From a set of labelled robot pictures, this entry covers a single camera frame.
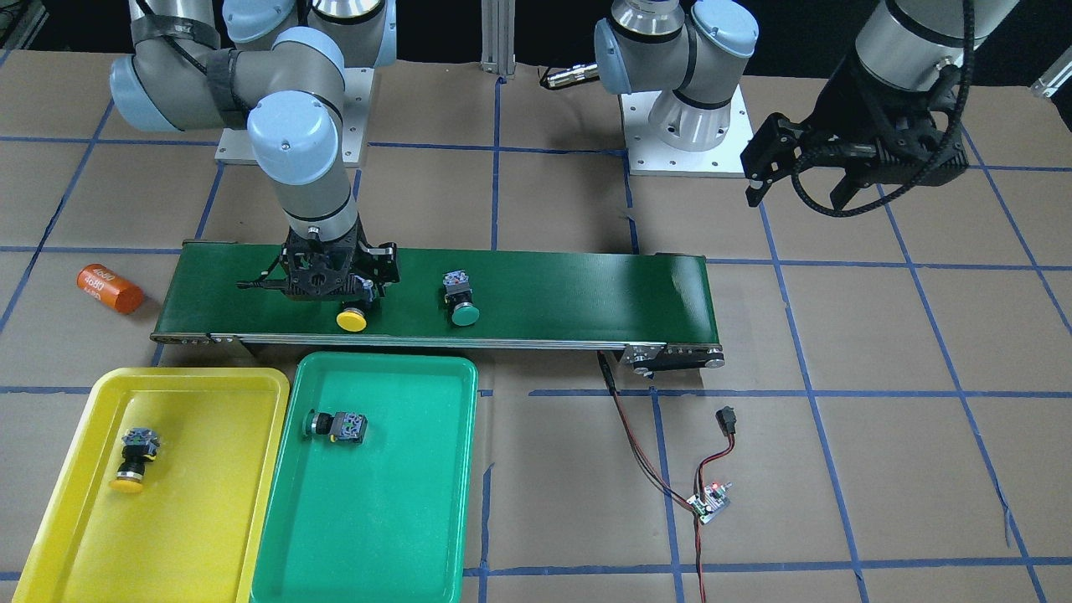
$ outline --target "green tray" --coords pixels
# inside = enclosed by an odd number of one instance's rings
[[[354,334],[336,324],[338,303],[235,286],[259,275],[278,252],[274,245],[188,242],[153,340],[604,350],[718,344],[703,258],[400,249],[402,281],[387,288],[368,328]],[[443,302],[443,274],[457,269],[468,274],[481,311],[472,326],[452,325]]]
[[[464,358],[306,357],[251,601],[459,601],[476,395],[476,368]],[[307,437],[311,409],[366,415],[364,442]]]

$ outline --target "plastic bin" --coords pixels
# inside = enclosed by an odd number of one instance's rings
[[[252,600],[459,601],[476,394],[476,368],[463,358],[302,361]],[[363,414],[364,441],[307,436],[313,409]]]
[[[101,378],[14,601],[247,603],[287,393],[272,369]],[[108,487],[131,427],[162,442],[139,494]]]

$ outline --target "white mounting plate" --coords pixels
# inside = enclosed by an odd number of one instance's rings
[[[751,139],[751,122],[741,87],[733,92],[730,128],[723,143],[709,151],[690,152],[664,143],[647,124],[647,114],[659,92],[621,94],[622,126],[629,149],[629,173],[637,176],[699,176],[743,178],[741,151]]]
[[[344,71],[346,95],[342,106],[342,162],[346,167],[360,167],[375,70],[346,68]],[[233,165],[255,165],[249,132],[224,129],[220,146],[215,148],[215,159]]]

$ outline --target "tiled floor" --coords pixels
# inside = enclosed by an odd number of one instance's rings
[[[122,121],[110,59],[0,57],[0,601],[93,382],[226,362],[148,339],[181,240],[284,234],[258,170],[213,162],[218,133]],[[680,489],[724,443],[714,411],[736,408],[740,444],[708,471],[734,483],[704,531],[712,600],[1072,601],[1072,134],[1053,106],[973,90],[967,174],[838,221],[788,183],[756,210],[739,180],[627,178],[614,99],[546,92],[536,73],[383,70],[357,186],[367,231],[709,258],[727,366],[620,386]],[[743,89],[758,123],[804,117],[821,84]],[[122,317],[79,293],[92,262],[149,302]],[[309,351],[259,358],[293,376]],[[593,355],[459,353],[483,388],[464,601],[698,601],[690,517],[632,462]]]

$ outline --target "yellow cap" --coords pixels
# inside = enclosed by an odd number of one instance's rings
[[[133,480],[121,480],[121,479],[116,479],[113,480],[111,482],[108,482],[108,486],[116,491],[126,492],[129,495],[136,495],[145,489],[145,486],[142,485],[142,482],[135,482]]]
[[[361,333],[369,326],[369,321],[364,320],[364,314],[357,308],[345,308],[336,317],[336,322],[351,333]]]

